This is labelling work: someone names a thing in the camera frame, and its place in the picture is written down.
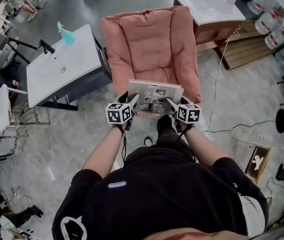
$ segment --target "book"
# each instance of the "book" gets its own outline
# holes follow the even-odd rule
[[[135,94],[139,94],[135,111],[150,114],[174,114],[172,106],[166,98],[170,98],[176,104],[179,104],[184,89],[181,85],[153,82],[145,80],[129,80],[128,83],[128,102],[132,100]]]

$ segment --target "spray bottle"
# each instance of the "spray bottle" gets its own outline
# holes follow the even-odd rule
[[[63,25],[60,22],[57,22],[58,32],[61,33],[63,40],[66,45],[70,46],[75,42],[75,36],[72,32],[63,29]]]

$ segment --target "concrete floor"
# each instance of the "concrete floor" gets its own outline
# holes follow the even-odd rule
[[[13,23],[13,34],[20,40],[37,44],[44,39],[53,44],[60,39],[56,23],[61,21],[66,29],[74,31],[90,24],[97,39],[103,44],[99,29],[103,16],[136,11],[145,8],[171,6],[173,0],[49,0],[44,10],[27,23],[26,15],[21,13]],[[28,48],[22,53],[33,60],[42,51],[33,52]],[[219,58],[213,50],[198,53],[198,72],[201,82],[202,112],[209,122],[214,106],[214,88],[217,77]],[[26,90],[25,69],[18,71],[22,89]],[[212,117],[211,131],[231,128],[237,124],[251,125],[265,120],[275,120],[279,104],[284,102],[284,85],[277,85],[280,80],[278,65],[272,56],[254,61],[232,71],[222,66],[217,85],[216,109]],[[80,170],[88,154],[94,149],[109,129],[104,109],[114,99],[112,84],[109,84],[78,100],[79,111],[49,110],[50,126],[37,126],[29,129],[29,137],[20,140],[23,152],[10,157],[0,164],[0,187],[8,198],[12,189],[20,187],[22,193],[32,196],[31,204],[40,207],[45,215],[32,218],[32,223],[40,223],[47,230],[60,206],[74,174]],[[46,119],[47,110],[40,108],[40,115]],[[146,135],[156,138],[155,116],[134,118],[132,129],[127,133],[127,152],[143,145]],[[275,147],[262,180],[261,190],[268,196],[266,188],[269,177],[274,177],[280,163],[284,163],[284,133],[276,131],[275,123],[267,122],[248,129],[252,134],[263,131],[264,143]],[[245,168],[243,153],[236,154],[236,130],[225,133],[216,143]],[[221,133],[211,133],[216,140]],[[243,140],[258,143],[258,139],[246,134]],[[284,205],[284,190],[273,183],[269,188],[274,195],[274,204],[270,210],[269,224],[281,214]],[[25,196],[13,198],[12,209],[19,212],[28,206]]]

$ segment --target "chair cushion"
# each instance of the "chair cushion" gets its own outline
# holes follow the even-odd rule
[[[180,84],[200,102],[193,19],[188,7],[120,13],[101,20],[117,95],[129,79]]]

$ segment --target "printed logo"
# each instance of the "printed logo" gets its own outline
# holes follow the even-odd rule
[[[108,188],[109,189],[113,189],[113,188],[120,188],[126,185],[126,181],[121,181],[121,182],[116,182],[116,183],[110,183],[108,184]]]

